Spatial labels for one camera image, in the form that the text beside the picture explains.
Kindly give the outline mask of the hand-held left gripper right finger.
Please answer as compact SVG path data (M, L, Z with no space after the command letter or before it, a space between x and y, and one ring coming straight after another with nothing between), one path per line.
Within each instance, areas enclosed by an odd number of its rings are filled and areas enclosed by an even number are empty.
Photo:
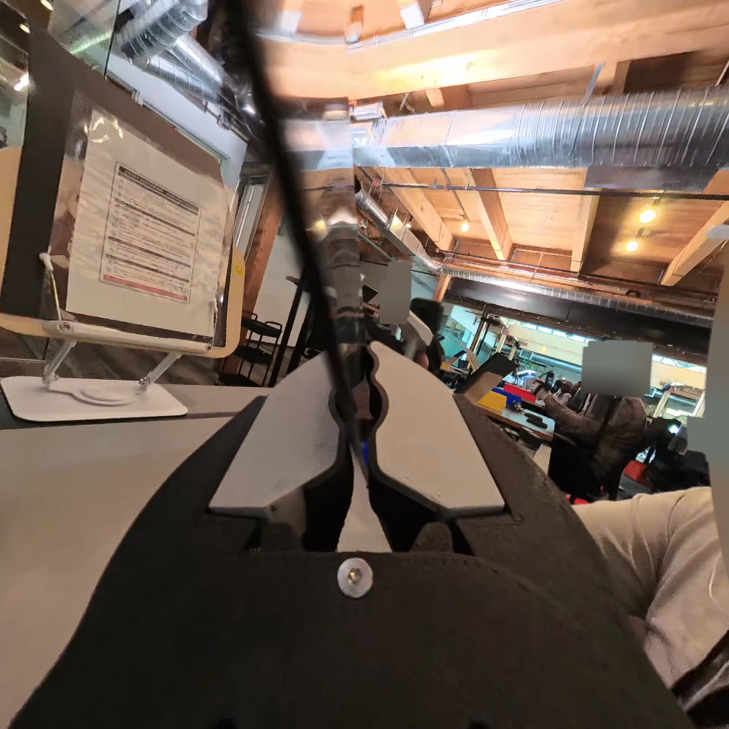
M446 385L374 342L368 440L369 502L388 545L409 551L428 524L502 516L506 502Z

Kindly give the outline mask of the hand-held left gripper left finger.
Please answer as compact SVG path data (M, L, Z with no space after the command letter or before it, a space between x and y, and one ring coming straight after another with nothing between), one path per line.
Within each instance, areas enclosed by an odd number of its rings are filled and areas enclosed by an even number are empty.
M209 508L287 524L306 550L335 551L352 493L346 425L321 353L268 393Z

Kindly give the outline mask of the grey desk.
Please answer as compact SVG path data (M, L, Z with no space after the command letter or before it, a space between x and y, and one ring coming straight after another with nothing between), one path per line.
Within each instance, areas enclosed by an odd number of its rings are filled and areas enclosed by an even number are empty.
M153 493L183 460L255 397L273 397L283 453L257 448L273 471L304 474L304 446L322 426L336 437L325 384L276 388L166 385L183 418L2 430L1 721L9 724L68 644L114 550Z

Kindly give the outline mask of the wooden work table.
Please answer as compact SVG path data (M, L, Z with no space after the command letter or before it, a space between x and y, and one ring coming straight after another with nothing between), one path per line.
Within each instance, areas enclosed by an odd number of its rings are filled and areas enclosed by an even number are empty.
M506 425L522 434L526 433L545 444L551 444L554 438L554 421L546 415L523 410L515 397L507 398L507 407L500 412L480 407L478 404L477 406L499 424Z

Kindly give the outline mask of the black metal cart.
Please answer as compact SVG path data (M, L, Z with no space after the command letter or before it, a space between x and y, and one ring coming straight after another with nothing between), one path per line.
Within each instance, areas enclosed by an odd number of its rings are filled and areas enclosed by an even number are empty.
M283 333L281 323L264 321L255 313L243 314L238 346L226 357L216 384L226 387L263 387Z

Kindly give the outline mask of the white document stand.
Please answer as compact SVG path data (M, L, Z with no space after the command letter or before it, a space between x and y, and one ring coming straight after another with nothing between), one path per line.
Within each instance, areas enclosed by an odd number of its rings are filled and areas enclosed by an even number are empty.
M111 421L178 417L188 408L158 384L159 378L182 356L202 356L211 341L160 338L64 319L50 255L39 254L50 277L56 317L42 322L45 334L60 346L39 376L2 377L2 394L14 417L32 423ZM125 349L162 351L165 356L137 380L63 378L59 371L80 342Z

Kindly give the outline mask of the laminated instruction sheet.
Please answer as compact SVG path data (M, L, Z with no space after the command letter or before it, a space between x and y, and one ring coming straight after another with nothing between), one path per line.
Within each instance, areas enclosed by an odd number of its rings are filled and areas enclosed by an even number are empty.
M68 264L75 315L212 338L229 196L214 158L194 171L94 111Z

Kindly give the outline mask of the person in white shirt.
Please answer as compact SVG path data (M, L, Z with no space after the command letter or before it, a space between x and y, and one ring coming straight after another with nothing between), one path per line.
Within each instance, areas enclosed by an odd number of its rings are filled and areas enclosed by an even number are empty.
M728 727L728 579L707 486L573 510L643 649L696 727Z

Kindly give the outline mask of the instruction sheet display stand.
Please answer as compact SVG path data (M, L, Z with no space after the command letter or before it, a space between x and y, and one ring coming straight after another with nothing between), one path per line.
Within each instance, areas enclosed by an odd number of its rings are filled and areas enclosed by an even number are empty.
M232 179L216 155L155 111L135 102L99 73L73 58L48 32L33 28L27 41L28 86L23 143L2 151L2 182L14 184L2 201L2 329L48 338L42 322L55 319L50 277L39 254L52 259L64 319L158 338L211 341L201 357L221 359L238 345L244 261L232 242L235 203ZM66 309L69 252L86 155L87 125L94 111L108 112L158 149L194 171L212 172L216 160L229 196L212 338L75 315Z

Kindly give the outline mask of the silver ventilation duct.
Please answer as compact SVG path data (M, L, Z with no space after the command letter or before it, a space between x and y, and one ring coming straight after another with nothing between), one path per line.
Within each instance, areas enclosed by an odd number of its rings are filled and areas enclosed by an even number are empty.
M581 169L586 187L701 193L727 169L727 88L392 117L351 142L361 167Z
M208 20L210 6L202 1L138 3L116 30L114 50L177 91L222 106L244 137L260 144L264 125L249 72L240 63L224 65L193 38L196 28Z

